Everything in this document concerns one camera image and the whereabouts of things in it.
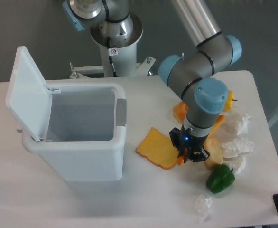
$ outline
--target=orange object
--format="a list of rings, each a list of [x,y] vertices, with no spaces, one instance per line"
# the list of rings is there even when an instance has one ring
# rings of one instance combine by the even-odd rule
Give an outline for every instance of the orange object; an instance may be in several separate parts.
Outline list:
[[[185,152],[177,159],[177,165],[178,166],[184,165],[186,156],[187,156],[187,149],[185,148]]]
[[[173,108],[173,115],[182,124],[187,111],[188,106],[183,101],[181,101],[177,106]]]
[[[136,148],[136,153],[162,169],[169,170],[177,162],[177,149],[171,139],[151,128],[146,138]]]

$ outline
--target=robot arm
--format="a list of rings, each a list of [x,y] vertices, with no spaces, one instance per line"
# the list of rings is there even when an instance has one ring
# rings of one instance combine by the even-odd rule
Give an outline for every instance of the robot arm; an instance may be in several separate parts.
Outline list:
[[[162,80],[189,107],[181,129],[174,128],[170,136],[178,157],[201,162],[210,156],[203,144],[228,97],[225,84],[210,77],[240,58],[241,45],[233,36],[221,33],[202,0],[172,4],[198,51],[188,60],[169,56],[159,68]]]
[[[128,0],[67,0],[68,9],[89,26],[93,39],[108,50],[112,47],[128,48],[141,37],[141,22],[129,15]],[[224,36],[203,0],[172,0],[184,27],[197,47],[197,53],[183,60],[170,56],[160,65],[159,75],[189,107],[181,129],[170,132],[178,156],[185,162],[205,161],[209,152],[203,144],[211,131],[228,97],[225,84],[214,78],[215,73],[225,69],[241,56],[241,45],[233,36]],[[133,57],[120,55],[122,59],[111,59],[107,52],[102,54],[104,75],[129,76],[136,70],[136,52]]]

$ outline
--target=white table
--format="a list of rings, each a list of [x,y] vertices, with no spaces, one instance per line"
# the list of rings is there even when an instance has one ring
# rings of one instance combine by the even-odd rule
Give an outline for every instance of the white table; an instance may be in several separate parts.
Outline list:
[[[278,158],[250,72],[222,72],[234,91],[234,110],[252,116],[248,137],[255,152],[234,184],[219,194],[205,186],[203,163],[166,171],[135,153],[151,127],[168,136],[180,124],[172,116],[179,98],[158,76],[110,78],[128,100],[123,177],[116,182],[66,183],[39,156],[28,153],[5,107],[8,83],[0,83],[0,228],[208,228],[277,224],[272,195],[278,193]],[[224,140],[224,131],[217,132]],[[202,221],[194,209],[199,194],[212,197]]]

